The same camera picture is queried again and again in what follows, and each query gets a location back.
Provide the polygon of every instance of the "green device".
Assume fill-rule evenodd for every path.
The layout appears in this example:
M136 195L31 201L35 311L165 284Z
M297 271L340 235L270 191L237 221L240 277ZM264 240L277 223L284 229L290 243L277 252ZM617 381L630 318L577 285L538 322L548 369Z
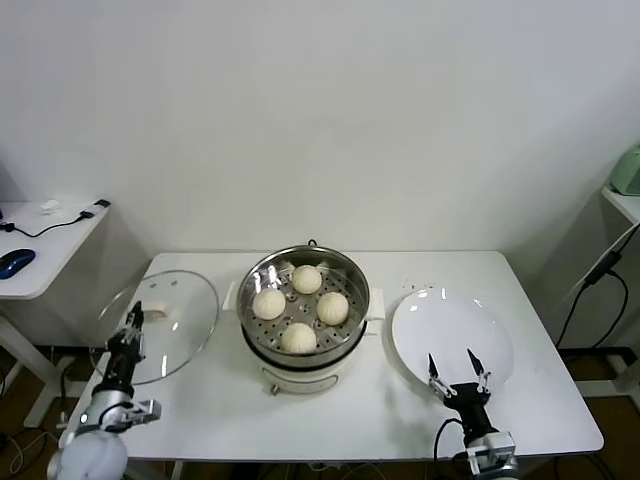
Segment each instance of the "green device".
M609 177L609 184L622 195L640 196L640 145L629 149L618 160Z

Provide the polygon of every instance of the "black cable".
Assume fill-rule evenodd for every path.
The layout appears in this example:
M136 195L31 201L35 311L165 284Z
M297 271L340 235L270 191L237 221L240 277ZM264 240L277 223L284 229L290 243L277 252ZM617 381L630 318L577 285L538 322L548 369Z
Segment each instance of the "black cable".
M64 421L68 418L68 409L67 409L67 385L65 379L69 374L69 369L73 366L77 357L74 358L69 365L62 369L60 373L60 413L64 415Z
M118 407L124 407L124 408L131 408L133 406L133 404L131 402L118 402L118 403L114 403L113 405L110 405L109 407L107 407L107 409L102 412L100 414L100 416L98 417L98 425L100 427L102 427L102 421L104 420L104 417L107 413L109 413L111 410L113 410L114 408L118 408ZM110 432L112 430L109 430L110 428L112 428L112 426L107 426L105 428L105 430L107 432Z
M456 471L456 473L462 476L463 478L466 478L470 474L470 467L469 467L468 460L469 460L469 455L467 454L467 452L456 453L451 459L451 466Z
M622 284L622 288L624 288L624 300L622 301L622 307L620 308L620 312L618 312L618 316L609 327L609 330L607 330L607 333L605 333L602 337L600 337L600 340L594 343L591 348L599 347L600 344L604 342L607 339L607 337L611 334L611 332L613 332L613 330L618 326L618 323L620 323L620 320L622 320L624 311L627 309L627 302L629 301L629 287L627 286L627 282L625 282L624 279L613 270L609 270L607 273L611 275L613 278L617 279Z
M10 232L12 230L15 230L16 232L20 232L23 235L26 235L29 238L37 238L40 235L47 233L49 230L53 230L54 228L58 228L58 227L68 227L69 225L73 225L74 223L78 223L80 220L82 220L84 217L78 217L75 220L73 220L72 222L67 222L67 223L58 223L56 225L51 225L45 229L40 230L38 233L35 234L31 234L29 232L25 232L24 230L22 230L21 228L15 227L12 228L11 230L7 229L7 232Z
M556 348L560 346L560 342L562 342L564 335L567 333L567 328L569 327L569 323L571 323L571 318L573 317L573 314L576 311L576 307L578 306L578 301L580 300L580 297L582 296L582 294L587 288L589 288L589 285L587 285L586 283L583 283L582 286L580 287L580 291L576 295L576 298L573 299L571 310L569 310L569 315L567 315L567 319L564 321L564 325L562 327L562 333L560 333L560 337L558 337L558 340L556 341Z
M593 457L594 460L600 463L600 466L607 472L611 480L616 480L616 476L611 471L611 468L609 468L609 465L607 465L607 462L605 462L600 455L598 455L597 453L594 453L593 455L590 455L590 456Z
M597 454L593 455L580 455L582 458L586 458L591 465L593 465L604 480L616 480L616 476L613 474L609 465L600 458ZM553 459L553 478L555 480L560 480L560 459L563 457L555 457Z
M591 465L596 467L596 469L600 472L600 475L602 475L602 478L604 478L605 480L613 480L613 478L607 475L607 472L605 472L604 468L600 466L600 464L595 460L595 458L593 458L591 455L583 455L583 457L589 460Z
M457 423L461 427L463 426L462 422L457 418L447 418L444 422L442 422L442 425L440 425L440 428L438 429L438 433L436 433L435 442L433 444L433 466L436 469L436 478L442 478L442 479L448 478L445 475L442 475L440 473L440 470L438 469L438 444L440 443L440 436L442 435L442 432L444 432L444 429L450 423Z
M635 235L635 233L638 231L638 228L640 228L640 223L638 225L636 225L633 230L631 230L631 233L627 236L627 239L624 241L624 243L622 244L622 246L616 250L616 253L622 253L622 250L625 249L625 247L627 246L627 244L631 241L631 238Z

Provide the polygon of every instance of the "shelf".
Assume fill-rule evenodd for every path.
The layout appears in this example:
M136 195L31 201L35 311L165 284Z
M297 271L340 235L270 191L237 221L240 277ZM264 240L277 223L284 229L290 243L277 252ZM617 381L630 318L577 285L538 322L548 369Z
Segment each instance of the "shelf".
M629 219L631 223L640 223L640 197L630 197L612 192L609 187L602 189L602 196Z

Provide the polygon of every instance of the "power cord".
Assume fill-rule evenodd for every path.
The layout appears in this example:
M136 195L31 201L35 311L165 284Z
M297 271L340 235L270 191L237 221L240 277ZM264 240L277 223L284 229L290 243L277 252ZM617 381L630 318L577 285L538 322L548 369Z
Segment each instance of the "power cord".
M440 437L442 436L442 432L444 432L444 429L447 428L447 425L451 423L457 423L461 427L463 426L460 420L453 417L447 418L444 422L442 422L442 425L440 425L440 428L438 429L438 433L436 433L436 439L433 443L433 466L436 469L436 478L434 480L439 480L439 479L450 480L449 477L447 477L446 475L443 475L440 472L439 465L438 465L438 445L440 444Z
M620 323L620 320L622 319L622 316L624 315L624 312L625 312L625 310L627 308L627 303L628 303L628 300L629 300L629 288L627 287L627 284L624 281L624 279L613 270L613 267L622 259L623 250L627 247L627 245L629 245L629 242L631 241L633 236L636 234L638 229L640 229L640 223L637 223L637 224L633 225L631 228L629 228L627 231L625 231L611 245L611 247L609 247L607 249L607 251L605 251L605 253L600 256L598 261L591 267L591 269L589 269L587 274L584 277L582 277L582 279L580 279L580 281L578 283L576 283L576 285L574 285L569 290L569 293L567 294L567 296L565 296L562 299L562 302L564 302L564 300L573 292L573 290L575 290L576 286L580 285L580 290L578 291L578 294L573 299L573 303L571 305L571 309L569 310L569 314L567 315L567 319L565 320L564 325L562 327L562 331L560 333L560 336L558 337L558 340L555 343L556 348L558 348L560 346L560 343L562 342L562 340L564 339L565 334L567 333L567 328L569 327L569 324L571 323L571 319L573 318L573 314L575 313L576 307L578 305L578 302L580 301L580 298L582 297L582 294L589 287L591 287L591 286L595 285L596 283L598 283L600 281L600 279L602 277L604 277L605 275L610 275L610 276L614 277L615 279L617 279L622 284L622 287L624 288L624 300L622 302L622 307L620 308L620 313L618 314L618 316L614 320L614 322L611 325L611 327L609 327L609 330L607 330L607 333L605 333L600 338L600 340L598 340L590 348L599 347L602 344L602 342L604 342L607 339L607 337L609 337L611 332L613 332L614 329L618 326L618 323ZM620 243L620 241L622 241L623 238L624 238L624 242L622 243L620 248L618 248L616 250L615 247L618 245L618 243Z
M34 233L31 234L29 232L25 232L24 230L22 230L21 228L16 227L15 223L0 223L0 230L4 230L7 233L11 233L13 231L16 232L20 232L23 235L26 235L29 238L38 238L40 235L47 233L49 230L53 230L54 228L58 228L58 227L67 227L69 225L73 225L74 223L78 223L80 220L84 220L87 217L82 217L79 216L78 218L76 218L75 220L73 220L72 222L67 222L67 223L58 223L56 225L51 225L43 230L40 230L38 233Z
M625 230L622 235L620 235L615 242L613 242L609 248L607 248L602 255L600 255L600 257L598 258L598 260L596 260L596 262L589 268L589 270L587 270L587 273L585 273L580 280L578 280L576 283L573 284L573 286L569 289L569 291L566 293L566 295L564 297L562 297L560 299L560 301L558 301L551 309L547 310L544 312L544 316L550 316L553 313L555 313L555 311L562 305L564 304L564 302L567 300L567 298L569 298L573 292L576 291L576 289L578 287L581 287L583 285L583 283L585 282L585 280L587 279L587 277L589 277L589 275L596 269L596 267L598 265L600 265L603 261L604 258L607 257L611 252L613 252L615 250L615 248L618 246L618 244L625 239L623 245L620 247L620 249L618 249L616 251L616 253L621 254L622 250L624 250L627 246L627 244L629 243L629 241L631 240L631 238L635 235L635 233L638 231L638 229L640 229L640 223L636 223L634 225L631 225L631 227L629 227L627 230Z
M78 357L73 357L73 359L71 360L71 363L69 363L69 365L64 367L62 369L62 372L60 372L60 422L61 423L67 423L67 419L69 418L69 411L68 411L69 409L67 408L68 407L67 384L65 380L67 378L67 375L69 374L69 370L76 363L76 360L78 360Z
M613 323L611 324L611 326L609 327L607 332L602 337L600 337L600 339L597 342L595 342L589 348L597 348L597 347L599 347L609 337L609 335L611 335L611 333L615 330L615 328L620 323L620 320L622 320L622 316L624 315L624 312L627 309L627 304L629 302L629 287L627 286L627 282L624 281L624 278L622 278L620 275L618 275L614 270L608 270L606 272L606 275L609 275L609 276L615 278L616 280L618 280L620 282L620 284L622 285L622 288L624 289L624 299L622 300L622 306L620 307L620 311L618 312L618 316L615 318L615 320L613 321ZM582 297L582 294L590 286L591 285L587 285L586 283L584 283L582 285L582 287L580 288L580 291L578 292L576 297L573 299L573 304L571 305L571 309L569 310L569 314L567 315L567 319L565 320L564 325L562 327L562 332L560 333L560 336L558 337L558 340L556 341L556 344L555 344L556 348L558 348L560 346L560 342L562 342L562 340L564 339L565 334L567 333L567 329L569 328L569 324L571 323L571 320L573 318L573 314L575 313L576 307L578 306L578 302L580 301L580 298Z
M616 480L616 476L613 474L609 465L597 454L580 455L593 465L600 473L604 480ZM560 459L563 457L556 457L553 459L553 477L555 480L560 480Z
M618 316L609 327L609 330L607 330L607 333L605 333L600 338L600 340L594 343L591 346L591 348L599 347L600 344L602 344L602 342L604 342L607 339L607 337L611 334L611 332L615 330L615 328L618 326L618 323L620 323L620 320L622 319L622 315L624 315L624 311L627 309L627 303L629 302L629 287L627 286L627 282L625 282L624 279L613 270L610 270L607 273L611 275L613 278L617 279L622 284L622 288L624 288L624 300L622 301L622 307L620 308L620 312L618 313Z
M26 447L20 447L20 445L18 444L17 438L28 433L28 432L33 432L33 431L38 431L40 432L40 435L38 435L35 439L33 439L31 442L29 442L29 444L27 444ZM29 463L27 463L25 465L25 452L29 449L31 449L34 445L36 445L38 442L40 442L41 440L44 441L42 442L42 445L40 446L40 449L38 450L38 453L36 453L35 457L33 457L33 459L31 459L31 461ZM10 480L10 479L14 479L20 475L22 475L24 472L26 472L27 470L29 470L31 467L33 467L35 465L35 463L38 461L38 459L42 456L42 454L44 453L44 449L47 446L47 440L48 439L52 439L54 444L57 444L58 439L51 433L47 432L46 430L43 430L41 428L25 428L21 431L19 431L18 433L16 433L13 436L8 436L8 435L3 435L2 439L0 440L2 447L4 447L7 443L11 443L17 450L16 455L13 457L13 460L11 461L11 464L9 465L9 475L6 477L1 477L0 480Z
M75 223L78 223L78 222L84 220L85 218L93 218L103 208L107 208L110 205L111 205L111 202L109 202L107 200L104 200L104 199L98 200L93 205L90 205L89 207L87 207L84 210L82 210L78 214L78 217L75 220L72 220L71 222L66 222L66 223L58 223L56 225L50 225L47 228L44 228L44 229L40 230L38 233L25 232L21 228L16 227L16 224L12 223L12 222L0 223L0 231L5 231L7 233L11 233L13 231L16 231L16 232L22 233L23 235L25 235L25 236L27 236L29 238L38 238L40 235L43 235L43 234L47 233L48 231L53 230L54 228L68 227L69 225L73 225Z
M324 472L325 470L328 470L329 468L331 468L331 465L326 464L326 463L319 463L318 465L320 465L319 467L315 466L315 463L307 463L307 467L309 467L309 470L311 470L312 472L316 472L316 473L321 473Z

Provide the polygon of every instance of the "steamed bun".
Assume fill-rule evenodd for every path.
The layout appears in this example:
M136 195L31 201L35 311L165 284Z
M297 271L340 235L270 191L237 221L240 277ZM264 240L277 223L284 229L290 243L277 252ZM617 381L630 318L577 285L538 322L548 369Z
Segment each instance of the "steamed bun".
M316 267L302 265L293 271L291 284L298 293L306 295L317 292L322 286L322 275Z
M263 320L273 320L284 312L287 301L280 290L267 288L253 299L253 313Z
M337 292L327 293L318 302L318 318L327 325L340 325L349 315L349 301Z
M294 323L282 333L280 343L288 353L311 353L316 349L316 333L309 325Z

